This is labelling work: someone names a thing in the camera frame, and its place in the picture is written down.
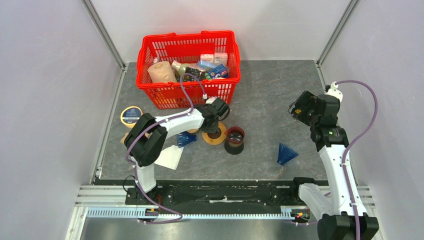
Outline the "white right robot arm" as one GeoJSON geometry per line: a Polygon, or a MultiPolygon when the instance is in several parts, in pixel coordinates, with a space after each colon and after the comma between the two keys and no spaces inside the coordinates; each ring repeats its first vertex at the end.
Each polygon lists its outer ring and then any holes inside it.
{"type": "Polygon", "coordinates": [[[364,206],[351,168],[350,143],[338,126],[341,100],[330,94],[314,95],[305,90],[289,107],[292,117],[310,129],[311,140],[324,164],[330,194],[307,180],[288,191],[289,200],[308,206],[317,220],[320,240],[371,240],[379,222],[364,206]]]}

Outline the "white paper coffee filter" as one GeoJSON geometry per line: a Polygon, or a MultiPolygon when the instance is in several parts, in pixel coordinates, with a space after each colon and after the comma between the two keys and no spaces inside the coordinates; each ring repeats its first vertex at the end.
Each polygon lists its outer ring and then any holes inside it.
{"type": "Polygon", "coordinates": [[[184,147],[178,147],[177,145],[167,147],[160,152],[158,159],[154,163],[171,170],[176,170],[183,150],[184,147]]]}

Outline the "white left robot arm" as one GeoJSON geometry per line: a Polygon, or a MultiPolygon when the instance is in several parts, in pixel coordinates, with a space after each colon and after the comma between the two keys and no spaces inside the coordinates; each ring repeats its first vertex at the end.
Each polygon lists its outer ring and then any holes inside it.
{"type": "Polygon", "coordinates": [[[137,197],[144,204],[152,204],[156,200],[154,163],[168,138],[193,129],[217,133],[219,121],[229,113],[230,106],[219,97],[166,116],[144,113],[123,143],[127,149],[124,159],[132,165],[135,185],[139,188],[137,197]]]}

